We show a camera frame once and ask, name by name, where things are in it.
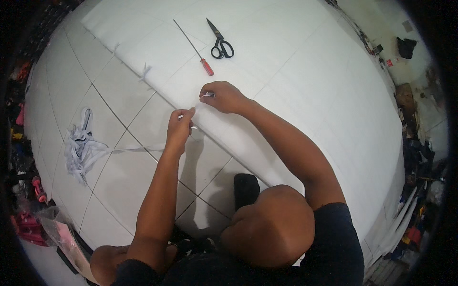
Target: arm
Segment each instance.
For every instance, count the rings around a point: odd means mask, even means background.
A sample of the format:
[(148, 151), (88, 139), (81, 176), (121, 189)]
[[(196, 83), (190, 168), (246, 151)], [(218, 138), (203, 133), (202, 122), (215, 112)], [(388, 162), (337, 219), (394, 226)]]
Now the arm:
[[(215, 97), (203, 97), (207, 92), (214, 92)], [(329, 203), (345, 203), (331, 165), (315, 143), (299, 129), (246, 98), (228, 82), (205, 84), (200, 101), (223, 113), (239, 114), (249, 120), (289, 171), (305, 185), (305, 198), (313, 210)]]
[(135, 236), (127, 259), (142, 261), (158, 273), (165, 271), (165, 249), (172, 234), (176, 212), (178, 162), (191, 134), (194, 108), (172, 112), (167, 142), (153, 180), (138, 212)]

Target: foam mattress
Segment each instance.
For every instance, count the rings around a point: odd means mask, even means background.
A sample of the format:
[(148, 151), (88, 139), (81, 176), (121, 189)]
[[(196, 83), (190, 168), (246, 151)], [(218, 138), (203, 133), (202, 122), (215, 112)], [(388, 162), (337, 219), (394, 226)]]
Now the foam mattress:
[[(216, 38), (206, 18), (232, 44), (234, 57), (210, 55)], [(393, 180), (402, 179), (395, 176), (403, 169), (402, 126), (392, 87), (351, 26), (324, 1), (103, 0), (82, 23), (175, 108), (196, 106), (195, 124), (268, 185), (304, 193), (248, 121), (199, 102), (202, 85), (229, 81), (303, 131), (330, 161), (360, 240)]]

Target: dark shirt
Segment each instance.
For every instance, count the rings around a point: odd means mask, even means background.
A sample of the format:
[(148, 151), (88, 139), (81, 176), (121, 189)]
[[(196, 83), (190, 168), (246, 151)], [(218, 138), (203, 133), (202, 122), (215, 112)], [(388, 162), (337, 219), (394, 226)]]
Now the dark shirt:
[(112, 285), (362, 285), (363, 253), (348, 207), (328, 204), (314, 214), (315, 239), (300, 266), (267, 270), (227, 254), (200, 253), (159, 275), (145, 263), (129, 259), (119, 265)]

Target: foot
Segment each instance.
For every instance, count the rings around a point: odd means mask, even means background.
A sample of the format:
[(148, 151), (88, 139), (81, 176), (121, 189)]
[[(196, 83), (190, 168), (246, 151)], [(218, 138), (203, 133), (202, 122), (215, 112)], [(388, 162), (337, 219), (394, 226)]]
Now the foot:
[(255, 176), (250, 174), (237, 174), (234, 176), (235, 211), (239, 208), (255, 203), (260, 192)]

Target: person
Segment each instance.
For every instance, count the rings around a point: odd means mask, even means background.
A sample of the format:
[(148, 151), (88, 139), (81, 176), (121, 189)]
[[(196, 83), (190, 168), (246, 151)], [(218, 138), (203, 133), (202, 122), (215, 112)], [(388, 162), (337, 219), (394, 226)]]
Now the person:
[[(214, 97), (205, 96), (213, 92)], [(256, 178), (234, 180), (237, 211), (220, 241), (169, 244), (178, 162), (195, 109), (172, 112), (164, 152), (140, 207), (130, 246), (97, 248), (91, 271), (101, 285), (362, 285), (364, 261), (350, 212), (323, 153), (297, 128), (228, 82), (205, 84), (200, 101), (249, 120), (304, 184), (259, 193)], [(303, 254), (300, 266), (292, 266)]]

